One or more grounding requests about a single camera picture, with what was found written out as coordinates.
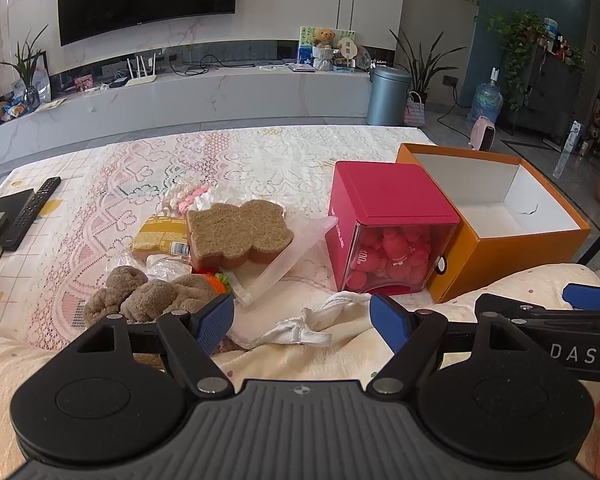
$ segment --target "silver bolt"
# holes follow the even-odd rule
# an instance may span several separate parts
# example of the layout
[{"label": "silver bolt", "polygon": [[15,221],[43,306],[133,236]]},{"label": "silver bolt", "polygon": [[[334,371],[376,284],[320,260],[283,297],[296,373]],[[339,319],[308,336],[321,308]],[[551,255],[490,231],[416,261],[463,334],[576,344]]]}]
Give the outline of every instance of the silver bolt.
[{"label": "silver bolt", "polygon": [[202,393],[213,395],[224,392],[228,388],[229,383],[222,377],[205,377],[204,379],[200,379],[196,386]]},{"label": "silver bolt", "polygon": [[374,382],[374,390],[379,394],[392,395],[401,392],[404,388],[402,381],[392,377],[383,377]]}]

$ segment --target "blue wall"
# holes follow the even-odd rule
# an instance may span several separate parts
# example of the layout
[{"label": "blue wall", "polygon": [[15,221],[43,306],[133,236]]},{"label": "blue wall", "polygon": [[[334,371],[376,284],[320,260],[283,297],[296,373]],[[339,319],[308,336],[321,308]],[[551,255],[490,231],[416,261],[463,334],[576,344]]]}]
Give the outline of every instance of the blue wall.
[{"label": "blue wall", "polygon": [[462,86],[461,104],[471,104],[475,87],[487,81],[491,68],[499,66],[502,60],[500,36],[487,31],[489,15],[534,10],[542,18],[553,18],[567,41],[584,50],[590,3],[591,0],[480,0],[480,15]]}]

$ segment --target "handle of woven bag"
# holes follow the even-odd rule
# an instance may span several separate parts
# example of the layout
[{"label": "handle of woven bag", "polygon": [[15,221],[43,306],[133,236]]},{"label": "handle of woven bag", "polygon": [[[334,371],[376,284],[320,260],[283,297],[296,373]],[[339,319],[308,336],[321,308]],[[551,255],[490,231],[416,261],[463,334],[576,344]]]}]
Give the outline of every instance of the handle of woven bag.
[{"label": "handle of woven bag", "polygon": [[417,92],[414,92],[413,90],[411,90],[409,92],[409,96],[411,96],[411,94],[414,94],[418,98],[418,103],[422,104],[422,99],[420,98],[420,94],[418,94]]}]

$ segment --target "pink box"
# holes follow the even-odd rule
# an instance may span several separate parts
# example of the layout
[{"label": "pink box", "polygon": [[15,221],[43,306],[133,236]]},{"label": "pink box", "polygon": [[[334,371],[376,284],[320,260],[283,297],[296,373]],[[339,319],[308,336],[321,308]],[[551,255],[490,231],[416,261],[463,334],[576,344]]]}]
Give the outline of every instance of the pink box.
[{"label": "pink box", "polygon": [[338,290],[406,294],[424,288],[460,222],[415,164],[336,162],[326,235]]}]

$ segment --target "power cord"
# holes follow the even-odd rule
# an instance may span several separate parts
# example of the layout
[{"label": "power cord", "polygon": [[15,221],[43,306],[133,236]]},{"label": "power cord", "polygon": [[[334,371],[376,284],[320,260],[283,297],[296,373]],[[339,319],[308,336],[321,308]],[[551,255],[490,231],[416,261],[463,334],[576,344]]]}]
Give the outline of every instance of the power cord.
[{"label": "power cord", "polygon": [[[205,62],[206,58],[213,58],[212,62]],[[220,61],[213,54],[206,54],[199,61],[194,63],[183,63],[186,67],[185,70],[176,70],[173,67],[172,63],[169,63],[171,70],[175,73],[175,75],[179,75],[181,77],[192,77],[196,75],[203,75],[211,72],[212,70],[218,70],[219,68],[254,68],[255,63],[247,63],[247,64],[236,64],[236,65],[225,65],[222,61]]]},{"label": "power cord", "polygon": [[466,133],[461,132],[460,130],[456,130],[453,126],[449,126],[448,124],[442,122],[442,119],[444,119],[446,116],[448,116],[454,110],[454,108],[456,108],[456,106],[458,108],[471,108],[470,106],[462,106],[461,104],[458,104],[458,88],[456,87],[456,85],[454,85],[454,89],[453,89],[452,95],[453,95],[453,98],[454,98],[454,103],[453,103],[452,107],[449,108],[449,111],[446,114],[444,114],[443,116],[438,117],[436,119],[436,121],[439,122],[440,124],[442,124],[443,126],[446,126],[450,130],[453,130],[453,131],[459,133],[460,135],[465,136],[467,139],[471,140],[471,137],[469,137]]}]

